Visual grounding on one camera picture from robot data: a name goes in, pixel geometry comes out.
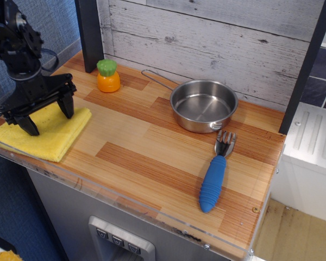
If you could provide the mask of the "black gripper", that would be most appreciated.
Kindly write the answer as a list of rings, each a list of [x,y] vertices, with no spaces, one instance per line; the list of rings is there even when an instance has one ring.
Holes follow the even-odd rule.
[[[40,133],[29,115],[51,103],[57,102],[68,119],[74,115],[73,94],[76,86],[72,82],[72,75],[44,76],[41,70],[41,66],[25,73],[7,69],[16,86],[13,93],[0,104],[0,113],[6,121],[18,124],[30,136]]]

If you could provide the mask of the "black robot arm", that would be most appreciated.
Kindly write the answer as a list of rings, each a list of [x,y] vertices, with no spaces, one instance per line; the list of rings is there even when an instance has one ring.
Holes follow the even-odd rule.
[[[57,102],[70,119],[74,114],[72,75],[44,76],[40,63],[43,40],[13,1],[0,1],[0,60],[15,82],[14,92],[0,105],[8,124],[19,125],[31,136],[39,134],[30,114]]]

